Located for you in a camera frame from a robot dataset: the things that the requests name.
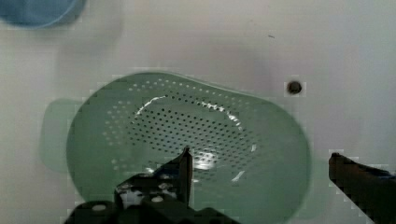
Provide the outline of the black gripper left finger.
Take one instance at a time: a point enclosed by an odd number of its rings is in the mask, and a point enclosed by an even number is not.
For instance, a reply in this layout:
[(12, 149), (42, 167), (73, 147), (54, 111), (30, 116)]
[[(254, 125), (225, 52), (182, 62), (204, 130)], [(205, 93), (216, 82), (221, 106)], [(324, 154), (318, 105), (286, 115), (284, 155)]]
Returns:
[(183, 203), (190, 202), (192, 181), (192, 155), (190, 147), (153, 173), (137, 174), (115, 187), (114, 202), (126, 209), (138, 206), (144, 199), (169, 196)]

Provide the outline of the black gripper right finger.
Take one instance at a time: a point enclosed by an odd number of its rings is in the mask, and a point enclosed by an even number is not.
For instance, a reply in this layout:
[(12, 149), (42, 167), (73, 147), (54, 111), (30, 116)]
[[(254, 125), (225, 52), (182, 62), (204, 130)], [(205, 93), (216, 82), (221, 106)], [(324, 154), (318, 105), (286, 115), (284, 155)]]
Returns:
[(374, 224), (395, 224), (395, 175), (333, 153), (329, 178)]

